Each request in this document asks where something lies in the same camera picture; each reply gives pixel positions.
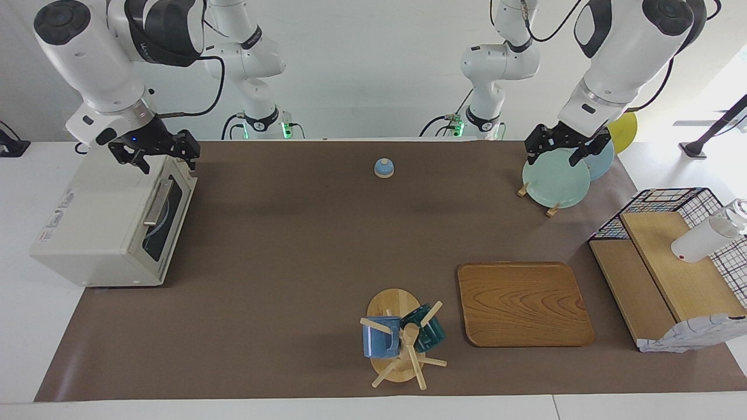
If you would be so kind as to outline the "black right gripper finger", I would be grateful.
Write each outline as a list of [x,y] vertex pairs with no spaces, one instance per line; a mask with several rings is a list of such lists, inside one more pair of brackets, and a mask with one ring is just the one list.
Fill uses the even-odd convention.
[[129,152],[124,143],[109,143],[109,151],[120,164],[133,165],[144,174],[150,173],[150,165],[144,159],[141,150]]
[[175,154],[184,160],[190,171],[197,170],[197,159],[200,157],[201,146],[190,131],[179,131],[175,135]]

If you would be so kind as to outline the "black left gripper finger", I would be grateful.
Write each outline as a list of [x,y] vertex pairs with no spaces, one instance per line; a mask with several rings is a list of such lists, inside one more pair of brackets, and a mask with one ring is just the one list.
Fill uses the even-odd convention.
[[537,125],[525,139],[525,150],[528,154],[526,162],[533,165],[548,146],[549,128],[546,125]]
[[593,138],[578,140],[575,144],[577,146],[576,151],[572,152],[569,158],[570,166],[575,167],[582,159],[586,159],[590,155],[601,154],[611,139],[612,136],[609,131],[600,131]]

